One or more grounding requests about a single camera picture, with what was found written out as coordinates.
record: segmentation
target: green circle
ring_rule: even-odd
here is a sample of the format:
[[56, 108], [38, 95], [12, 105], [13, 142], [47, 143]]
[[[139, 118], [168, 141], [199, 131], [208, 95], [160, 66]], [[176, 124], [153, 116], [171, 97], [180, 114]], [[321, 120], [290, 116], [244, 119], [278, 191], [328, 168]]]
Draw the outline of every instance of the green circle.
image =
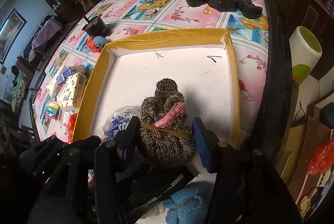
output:
[[311, 68], [305, 64], [298, 64], [292, 68], [292, 78], [301, 84], [310, 74]]
[[301, 26], [299, 28], [299, 32], [302, 35], [303, 39], [306, 41], [306, 43], [317, 53], [321, 52], [321, 45], [318, 41], [318, 39], [315, 37], [315, 35], [308, 30], [307, 28]]

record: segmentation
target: screw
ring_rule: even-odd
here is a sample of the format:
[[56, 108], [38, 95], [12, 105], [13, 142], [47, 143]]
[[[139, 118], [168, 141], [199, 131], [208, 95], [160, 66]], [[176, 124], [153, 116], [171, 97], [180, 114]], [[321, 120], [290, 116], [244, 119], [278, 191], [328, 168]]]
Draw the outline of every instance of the screw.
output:
[[72, 148], [68, 151], [70, 155], [76, 155], [79, 152], [78, 148]]
[[225, 141], [219, 141], [218, 146], [221, 147], [221, 148], [226, 148], [228, 146], [228, 144]]
[[116, 145], [116, 142], [113, 141], [113, 140], [109, 140], [109, 141], [106, 142], [106, 146], [109, 147], [109, 148], [111, 148], [115, 145]]
[[261, 150], [259, 150], [258, 148], [256, 148], [254, 150], [254, 153], [257, 155], [257, 156], [261, 156], [263, 154], [263, 152]]

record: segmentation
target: red bag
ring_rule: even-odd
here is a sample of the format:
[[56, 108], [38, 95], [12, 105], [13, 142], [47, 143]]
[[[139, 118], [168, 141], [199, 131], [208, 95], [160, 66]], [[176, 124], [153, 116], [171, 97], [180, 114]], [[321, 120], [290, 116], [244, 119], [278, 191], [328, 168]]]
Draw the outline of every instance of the red bag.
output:
[[310, 175], [326, 173], [334, 164], [334, 138], [318, 145], [309, 164]]
[[67, 136], [67, 143], [71, 144], [73, 142], [73, 131], [74, 131], [74, 127], [76, 125], [76, 117], [78, 116], [78, 113], [74, 113], [70, 116], [70, 119], [68, 121], [68, 125], [67, 125], [67, 130], [68, 130], [68, 136]]
[[95, 45], [94, 43], [94, 37], [88, 37], [88, 39], [86, 40], [86, 45], [87, 47], [94, 53], [94, 52], [100, 52], [101, 49]]

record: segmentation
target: framed painting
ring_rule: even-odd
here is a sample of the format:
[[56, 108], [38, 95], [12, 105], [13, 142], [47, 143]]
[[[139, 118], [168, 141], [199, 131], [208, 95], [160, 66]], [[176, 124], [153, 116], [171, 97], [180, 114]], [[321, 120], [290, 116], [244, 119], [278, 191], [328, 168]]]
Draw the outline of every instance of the framed painting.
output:
[[4, 25], [0, 29], [0, 63], [6, 59], [6, 56], [22, 27], [26, 24], [26, 20], [16, 11], [10, 13]]

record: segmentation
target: handwritten mark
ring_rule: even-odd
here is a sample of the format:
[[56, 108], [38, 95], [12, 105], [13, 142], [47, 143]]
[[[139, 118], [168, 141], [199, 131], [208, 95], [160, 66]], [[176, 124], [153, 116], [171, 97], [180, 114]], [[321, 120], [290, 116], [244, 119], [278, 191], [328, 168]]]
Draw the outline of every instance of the handwritten mark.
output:
[[211, 58], [211, 59], [213, 60], [214, 63], [217, 63], [217, 61], [215, 61], [215, 60], [213, 59], [213, 57], [222, 57], [222, 56], [207, 55], [206, 57]]

